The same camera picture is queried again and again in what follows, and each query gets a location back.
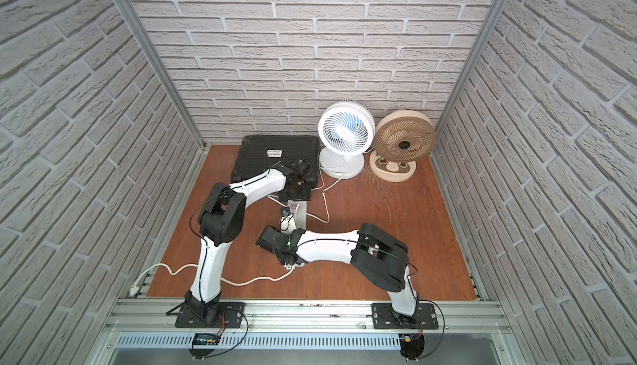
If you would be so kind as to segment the white label sticker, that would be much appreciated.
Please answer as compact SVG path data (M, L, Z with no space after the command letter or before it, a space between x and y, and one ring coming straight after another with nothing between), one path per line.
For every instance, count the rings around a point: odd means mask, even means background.
M278 149L268 149L266 151L266 155L269 158L281 158L282 154L283 154L283 151L282 150L278 150Z

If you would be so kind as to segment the aluminium front rail frame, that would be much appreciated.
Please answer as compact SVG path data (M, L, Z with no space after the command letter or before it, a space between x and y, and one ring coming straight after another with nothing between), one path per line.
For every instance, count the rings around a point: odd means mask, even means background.
M100 337L93 348L89 364L114 363L117 358L133 350L144 351L144 363L162 363L168 353L184 354L195 362L204 359L228 359L235 353L247 351L232 347L219 348L116 348L119 335L134 333L210 333L214 340L224 333L395 333L400 349L347 350L360 354L373 351L400 353L405 339L413 336L416 343L424 342L421 363L429 363L444 354L469 352L469 338L477 338L487 346L486 354L496 363L521 364L523 355L497 301L442 301L433 303L438 318L436 330L375 329L372 321L372 303L365 300L248 300L245 302L244 324L240 328L176 328L179 299L122 299L111 310Z

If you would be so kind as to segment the aluminium corner post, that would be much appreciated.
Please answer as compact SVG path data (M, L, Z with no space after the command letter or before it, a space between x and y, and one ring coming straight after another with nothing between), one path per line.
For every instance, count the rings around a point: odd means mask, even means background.
M451 111L453 111L457 101L460 99L461 91L467 81L469 81L469 76L479 63L479 58L482 55L484 48L488 45L489 39L491 38L504 9L507 7L508 2L509 0L494 0L491 4L484 23L479 30L471 50L469 51L469 56L467 57L453 91L451 92L451 96L446 103L446 107L443 109L441 117L438 120L436 125L436 134L441 134L451 119Z
M139 47L147 59L147 62L153 69L155 75L159 79L159 83L164 88L168 98L174 105L181 121L184 123L187 131L191 135L196 146L204 151L206 149L206 143L202 138L197 126L195 125L192 116L189 114L187 107L185 106L182 97L180 96L177 87L175 86L172 78L169 76L168 69L163 63L161 56L154 46L149 33L144 27L144 24L134 9L134 5L131 0L113 0L114 4L119 9L119 12L124 21L129 26L135 41L139 44Z

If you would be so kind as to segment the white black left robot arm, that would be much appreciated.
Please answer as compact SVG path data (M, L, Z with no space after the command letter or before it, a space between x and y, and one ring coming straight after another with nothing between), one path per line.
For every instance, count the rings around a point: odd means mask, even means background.
M201 253L197 274L184 296L186 307L212 325L219 314L222 270L232 242L242 232L247 207L275 192L287 193L307 186L310 163L299 159L293 164L277 163L250 179L230 185L215 184L198 217Z

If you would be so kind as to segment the white power strip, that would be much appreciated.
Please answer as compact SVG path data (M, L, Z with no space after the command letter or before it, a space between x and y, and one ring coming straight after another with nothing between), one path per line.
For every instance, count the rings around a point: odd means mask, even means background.
M287 235L287 237L290 237L291 234L298 229L307 230L308 202L289 200L285 207L290 208L292 217L280 220L280 229L282 232Z

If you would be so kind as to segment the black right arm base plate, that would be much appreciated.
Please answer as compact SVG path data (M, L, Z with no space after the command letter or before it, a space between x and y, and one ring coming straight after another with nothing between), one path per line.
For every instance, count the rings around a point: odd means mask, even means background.
M372 321L375 329L436 330L438 318L433 303L421 302L413 315L396 312L389 303L372 303Z

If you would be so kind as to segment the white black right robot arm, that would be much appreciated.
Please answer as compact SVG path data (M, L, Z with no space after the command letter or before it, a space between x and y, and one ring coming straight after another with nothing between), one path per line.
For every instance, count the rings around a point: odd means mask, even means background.
M408 247L373 224L343 233L296 229L290 234L264 229L256 244L271 252L280 265L334 261L352 265L376 287L388 292L396 317L414 319L418 293L411 283Z

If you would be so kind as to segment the aluminium corner post right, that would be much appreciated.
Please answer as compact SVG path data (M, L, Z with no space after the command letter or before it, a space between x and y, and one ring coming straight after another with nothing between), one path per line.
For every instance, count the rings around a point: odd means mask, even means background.
M508 2L509 0L494 0L491 4L484 23L479 30L471 50L469 51L469 56L467 57L453 91L451 92L451 96L446 103L446 107L443 109L441 117L438 120L436 125L436 134L441 134L451 119L451 111L453 111L457 101L460 99L461 91L467 81L469 81L469 76L479 63L479 58L482 55L484 48L488 45L489 39L491 38L504 9L507 7Z

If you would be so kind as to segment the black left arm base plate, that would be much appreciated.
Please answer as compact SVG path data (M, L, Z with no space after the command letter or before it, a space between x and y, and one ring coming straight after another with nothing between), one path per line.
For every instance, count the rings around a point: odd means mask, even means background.
M239 329L243 324L245 302L222 301L203 310L194 310L185 302L181 303L175 327L178 329L220 329L222 323L227 329Z

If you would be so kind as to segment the beige bear desk fan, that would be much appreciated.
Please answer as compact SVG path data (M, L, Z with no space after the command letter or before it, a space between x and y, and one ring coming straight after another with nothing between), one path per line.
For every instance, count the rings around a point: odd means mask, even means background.
M405 182L416 172L416 161L428 156L435 144L435 127L426 115L395 110L377 125L370 169L390 183Z

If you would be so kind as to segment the black plastic tool case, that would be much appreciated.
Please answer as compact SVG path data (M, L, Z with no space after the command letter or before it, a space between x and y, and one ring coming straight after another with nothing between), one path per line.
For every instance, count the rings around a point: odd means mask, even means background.
M268 149L282 150L282 157L269 158ZM303 159L310 163L308 181L315 188L319 185L319 151L319 138L313 135L248 135L242 139L231 181L238 183L277 165L288 166Z

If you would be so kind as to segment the aluminium corner post left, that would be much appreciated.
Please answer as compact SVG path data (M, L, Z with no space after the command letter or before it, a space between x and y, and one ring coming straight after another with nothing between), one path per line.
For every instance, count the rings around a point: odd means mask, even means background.
M113 0L114 4L119 9L119 12L124 21L129 26L135 41L139 44L139 47L147 59L147 62L153 69L155 75L159 79L159 83L164 88L168 98L174 105L181 121L184 123L187 131L191 135L196 146L204 151L206 149L206 143L202 138L197 126L195 125L192 116L189 114L187 107L185 106L182 97L180 96L177 87L175 86L172 78L169 76L168 69L163 63L161 56L154 46L149 33L144 27L144 24L134 9L134 5L131 0Z

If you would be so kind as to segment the white desk fan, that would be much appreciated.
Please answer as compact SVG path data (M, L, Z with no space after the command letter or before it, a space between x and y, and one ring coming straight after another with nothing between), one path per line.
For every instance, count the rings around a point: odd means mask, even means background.
M340 101L329 106L318 122L324 147L319 153L321 169L334 179L353 179L363 171L364 153L372 146L376 132L373 115L357 101Z

